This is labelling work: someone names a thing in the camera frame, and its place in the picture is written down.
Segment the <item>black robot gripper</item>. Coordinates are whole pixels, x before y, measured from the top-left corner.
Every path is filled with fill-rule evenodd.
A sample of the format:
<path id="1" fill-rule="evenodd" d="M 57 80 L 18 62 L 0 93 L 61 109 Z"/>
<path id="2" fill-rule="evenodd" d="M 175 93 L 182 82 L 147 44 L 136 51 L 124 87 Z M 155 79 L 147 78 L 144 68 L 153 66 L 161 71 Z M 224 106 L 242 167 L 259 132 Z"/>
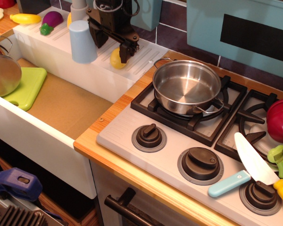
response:
<path id="1" fill-rule="evenodd" d="M 86 10 L 95 45 L 101 48 L 108 38 L 120 43 L 119 56 L 123 64 L 139 50 L 139 35 L 131 25 L 131 18 L 139 10 L 136 0 L 95 0 L 93 8 Z"/>

